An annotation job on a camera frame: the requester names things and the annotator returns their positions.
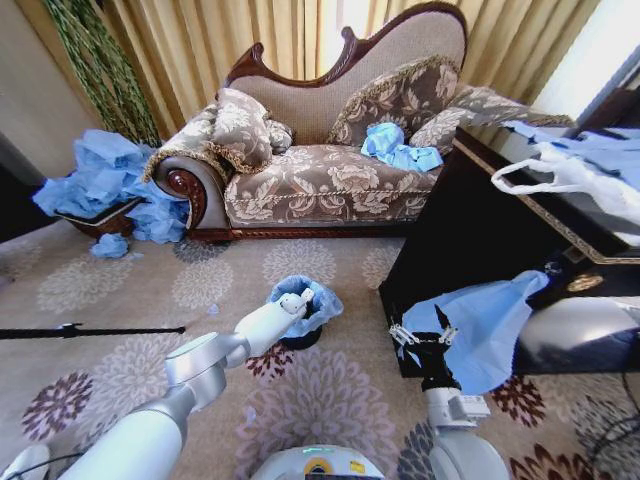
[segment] blue plastic sheet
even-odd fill
[[[442,165],[438,150],[433,147],[403,145],[404,132],[395,123],[381,123],[367,128],[367,138],[360,152],[402,170],[428,172]]]
[[[615,133],[629,140],[640,138],[640,128],[605,128],[608,132]]]
[[[129,250],[127,240],[119,233],[105,233],[98,243],[91,247],[91,254],[96,257],[120,258]]]
[[[49,179],[33,197],[47,214],[93,218],[108,208],[142,197],[127,216],[138,240],[177,242],[184,235],[188,202],[171,197],[141,175],[153,149],[136,145],[118,133],[87,130],[74,142],[77,169],[65,178]]]
[[[304,275],[291,275],[281,280],[273,287],[267,302],[274,302],[285,293],[300,295],[307,288],[313,290],[314,294],[310,307],[311,316],[294,323],[282,338],[304,337],[307,333],[327,323],[329,319],[340,315],[344,310],[342,302],[333,290]]]
[[[640,190],[640,137],[633,129],[629,129],[629,138],[624,140],[592,132],[582,132],[577,139],[572,139],[550,135],[519,120],[510,120],[503,125],[535,143],[551,143],[563,153],[578,155],[599,172]],[[618,129],[615,133],[625,136],[624,130]]]
[[[549,278],[528,270],[513,280],[474,285],[416,303],[402,317],[411,332],[442,333],[434,305],[459,329],[445,353],[447,366],[462,392],[480,395],[511,376],[515,343],[531,315],[526,299],[544,288]],[[418,357],[412,358],[420,364]]]

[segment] sofa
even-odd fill
[[[368,39],[357,39],[349,27],[342,36],[336,64],[314,80],[287,79],[267,68],[260,43],[233,66],[223,93],[230,98],[241,92],[259,105],[254,113],[263,115],[273,148],[264,165],[245,167],[229,145],[211,141],[220,98],[158,150],[147,176],[166,193],[189,200],[188,235],[212,241],[403,235],[441,167],[407,171],[361,154],[367,126],[394,122],[415,140],[409,143],[435,146],[446,161],[461,122],[486,123],[505,111],[505,118],[528,114],[527,107],[459,82],[467,27],[455,6],[416,5]],[[482,114],[478,102],[501,105],[501,113]],[[274,125],[281,129],[271,130]],[[263,149],[261,132],[252,151]],[[279,143],[283,138],[292,145]]]

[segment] trash can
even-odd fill
[[[313,291],[313,299],[307,304],[306,315],[291,325],[281,339],[292,350],[303,350],[314,345],[322,334],[322,325],[344,310],[333,290],[304,275],[291,275],[280,280],[267,301],[276,301],[285,293],[300,295],[307,288]]]

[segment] black cable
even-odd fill
[[[631,428],[631,430],[626,431],[624,433],[622,433],[621,435],[614,437],[614,438],[607,438],[609,436],[609,434],[616,428],[616,427],[621,427],[625,424],[632,424],[633,422],[638,422],[638,425],[636,425],[635,427]],[[621,420],[618,420],[617,422],[612,423],[611,425],[609,425],[609,428],[607,428],[607,430],[598,438],[598,440],[596,441],[596,443],[593,445],[593,447],[591,447],[591,453],[589,454],[589,461],[592,465],[595,465],[596,459],[598,457],[598,454],[600,454],[600,452],[602,450],[604,450],[605,448],[611,446],[613,443],[619,442],[621,440],[624,440],[625,438],[627,438],[629,435],[637,432],[640,430],[640,415],[633,415],[631,417],[627,417],[627,418],[623,418]]]
[[[60,457],[55,457],[55,458],[50,458],[49,460],[47,460],[46,462],[41,462],[38,463],[36,465],[32,465],[31,467],[22,470],[20,472],[13,472],[11,474],[11,476],[9,478],[7,478],[7,480],[23,480],[22,479],[22,475],[24,475],[27,472],[30,472],[31,470],[35,470],[36,468],[40,468],[40,467],[44,467],[45,465],[49,465],[50,463],[53,462],[58,462],[60,460],[66,460],[67,458],[75,458],[75,457],[80,457],[81,455],[84,455],[84,452],[80,452],[80,453],[70,453],[68,455],[61,455]]]

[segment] patterned carpet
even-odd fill
[[[31,442],[54,455],[87,448],[163,393],[168,351],[231,331],[275,282],[303,273],[333,288],[344,314],[306,351],[278,345],[228,371],[218,402],[191,417],[173,478],[244,479],[271,453],[315,442],[356,448],[388,478],[432,478],[420,381],[398,373],[376,291],[400,239],[136,242],[119,260],[92,258],[91,242],[58,222],[0,245],[0,273],[16,279],[0,292],[1,326],[186,325],[187,333],[0,342],[0,466]],[[214,303],[219,312],[208,313]],[[640,478],[639,434],[603,449],[596,466],[588,460],[608,425],[635,413],[619,375],[514,377],[486,398],[492,416],[478,434],[513,478]]]

